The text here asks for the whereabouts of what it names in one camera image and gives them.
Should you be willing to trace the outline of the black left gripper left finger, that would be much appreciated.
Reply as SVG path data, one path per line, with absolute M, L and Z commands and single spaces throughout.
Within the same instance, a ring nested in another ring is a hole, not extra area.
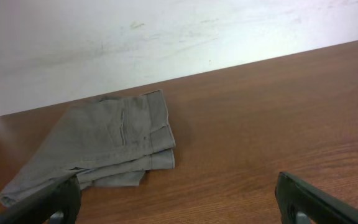
M 80 207 L 80 185 L 70 174 L 1 212 L 0 224 L 74 223 Z

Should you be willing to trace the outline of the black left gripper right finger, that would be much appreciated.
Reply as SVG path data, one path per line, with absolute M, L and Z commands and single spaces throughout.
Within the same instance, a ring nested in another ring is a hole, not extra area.
M 288 173 L 278 175 L 275 198 L 282 223 L 358 224 L 358 210 Z

